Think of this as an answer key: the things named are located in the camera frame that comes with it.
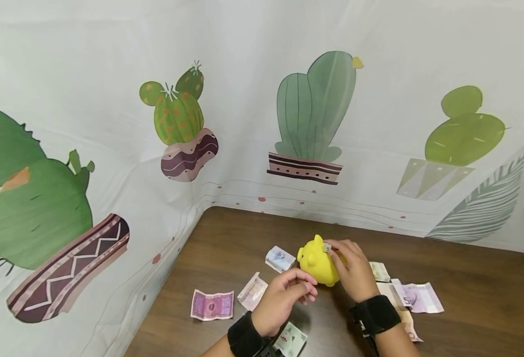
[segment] person's right hand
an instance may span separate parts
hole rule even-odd
[[[337,269],[341,284],[356,303],[380,294],[367,257],[357,243],[348,239],[327,239],[324,242],[332,245],[347,260],[347,266],[345,266],[337,252],[333,251],[333,249],[329,250],[329,255],[332,257],[333,264]]]

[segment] black wristband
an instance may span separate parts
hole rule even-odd
[[[353,322],[363,324],[368,335],[374,336],[398,325],[398,315],[388,297],[379,295],[371,297],[349,310]]]
[[[230,350],[235,357],[254,357],[270,342],[258,334],[252,323],[252,313],[248,311],[228,330]]]

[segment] brown table surface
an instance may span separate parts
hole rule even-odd
[[[369,260],[385,263],[403,283],[431,282],[445,312],[413,313],[425,357],[524,357],[524,254],[420,239],[299,219],[215,207],[206,211],[135,335],[127,357],[197,357],[246,310],[234,299],[234,318],[190,318],[194,289],[242,290],[254,273],[277,273],[264,258],[274,245],[296,255],[314,234],[352,239]],[[291,321],[308,335],[301,357],[373,356],[355,325],[341,284],[319,287],[318,300],[298,304]]]

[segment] paper money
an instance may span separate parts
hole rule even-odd
[[[414,313],[439,313],[444,308],[430,283],[402,285],[399,279],[392,280],[403,305]]]
[[[190,317],[201,321],[232,319],[234,292],[205,294],[194,289]]]
[[[407,309],[397,308],[397,313],[401,317],[401,322],[405,327],[405,331],[408,334],[408,338],[410,338],[410,340],[413,342],[424,342],[420,339],[420,337],[416,334],[416,331],[414,330],[414,321],[412,320],[412,315],[410,311],[408,311]]]
[[[278,273],[283,273],[295,264],[295,257],[275,245],[266,254],[266,264]]]
[[[307,335],[288,321],[288,324],[274,342],[274,348],[280,350],[285,357],[297,357],[306,341]]]
[[[254,311],[262,299],[263,293],[265,293],[268,288],[268,283],[263,281],[258,276],[259,274],[259,272],[254,274],[237,297],[239,303],[249,311]]]
[[[391,277],[389,277],[389,272],[387,271],[385,264],[369,262],[369,265],[371,266],[372,274],[375,275],[376,281],[385,283],[391,281]]]
[[[423,342],[414,329],[414,323],[410,311],[403,305],[398,296],[397,290],[392,283],[377,283],[379,292],[389,298],[389,301],[396,309],[398,315],[401,317],[401,322],[408,333],[408,337],[413,342]]]

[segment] cactus illustration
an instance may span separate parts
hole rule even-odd
[[[355,89],[357,57],[327,52],[307,74],[294,73],[282,80],[277,94],[277,114],[282,141],[278,154],[306,160],[332,162],[341,155],[330,143],[349,107]]]
[[[450,119],[426,140],[424,154],[428,161],[467,166],[498,145],[506,127],[495,116],[477,113],[482,101],[482,91],[475,86],[456,88],[445,95],[441,106]]]
[[[32,132],[0,112],[0,266],[35,269],[92,225],[93,162],[46,157]]]
[[[154,106],[154,125],[158,137],[167,145],[187,143],[204,127],[204,116],[197,100],[188,92],[166,89],[157,82],[143,83],[141,100]]]
[[[200,61],[195,61],[192,67],[184,72],[175,86],[176,91],[179,93],[186,92],[192,95],[197,101],[202,94],[204,86],[204,75],[199,70],[200,66]]]

